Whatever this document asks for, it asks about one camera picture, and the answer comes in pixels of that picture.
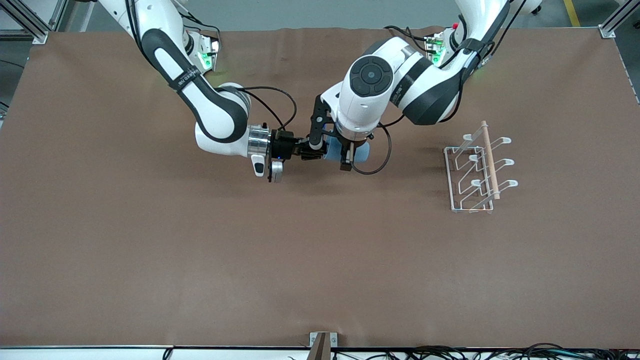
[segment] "black strap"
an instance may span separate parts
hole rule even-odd
[[[465,50],[465,54],[470,53],[471,51],[475,51],[480,54],[480,58],[484,58],[487,53],[489,53],[489,44],[486,42],[482,42],[480,40],[476,40],[474,38],[468,38],[463,40],[460,43],[460,47],[457,50],[468,49],[470,51]]]
[[[202,73],[194,65],[188,67],[180,76],[169,81],[169,86],[175,90],[175,92],[181,92],[182,89],[192,82],[195,78]]]

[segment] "blue object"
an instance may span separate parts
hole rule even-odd
[[[342,150],[342,144],[338,139],[333,136],[328,136],[326,139],[326,155],[325,160],[340,161],[340,150]],[[365,142],[360,147],[356,148],[356,156],[353,158],[354,163],[363,163],[369,158],[369,143]]]

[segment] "brown tabletop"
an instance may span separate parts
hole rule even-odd
[[[223,34],[214,81],[317,94],[386,31]],[[260,92],[287,118],[288,100]],[[399,115],[390,105],[383,120]],[[488,121],[520,181],[449,209],[442,148]],[[274,121],[254,102],[252,123]],[[640,107],[596,29],[512,29],[446,124],[375,176],[201,151],[125,33],[51,33],[0,131],[0,343],[640,347]],[[378,166],[382,132],[361,167]]]

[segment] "wooden dowel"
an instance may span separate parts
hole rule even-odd
[[[493,152],[491,150],[491,140],[489,139],[489,129],[486,121],[482,121],[482,132],[484,136],[484,152],[486,153],[486,160],[489,163],[489,176],[491,177],[491,189],[495,195],[495,200],[500,200],[500,191],[498,191],[498,178],[495,173],[495,163],[493,162]]]

